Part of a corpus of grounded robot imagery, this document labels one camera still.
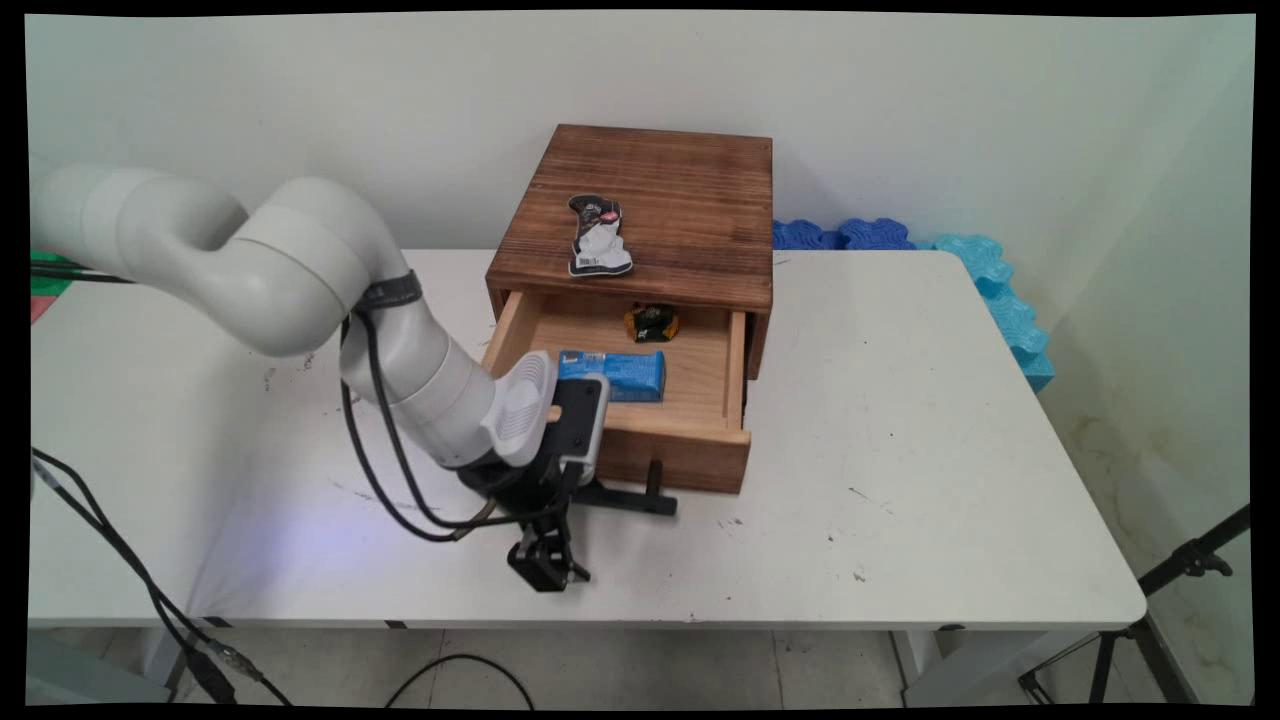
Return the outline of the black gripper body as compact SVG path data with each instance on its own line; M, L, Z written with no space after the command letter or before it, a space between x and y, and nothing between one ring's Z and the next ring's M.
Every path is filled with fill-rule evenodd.
M516 523L539 536L557 533L570 538L570 501L586 474L586 464L566 461L557 455L539 454L529 465L513 468L489 454L457 470L462 483L486 501L457 536L462 538L472 529Z

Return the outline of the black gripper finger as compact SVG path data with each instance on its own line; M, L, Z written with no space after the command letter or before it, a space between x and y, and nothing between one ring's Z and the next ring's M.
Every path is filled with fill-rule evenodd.
M539 593L564 591L564 546L561 538L534 538L509 548L507 562Z
M561 574L561 584L589 583L591 573L577 562L573 556L572 536L567 524L556 528L556 562Z

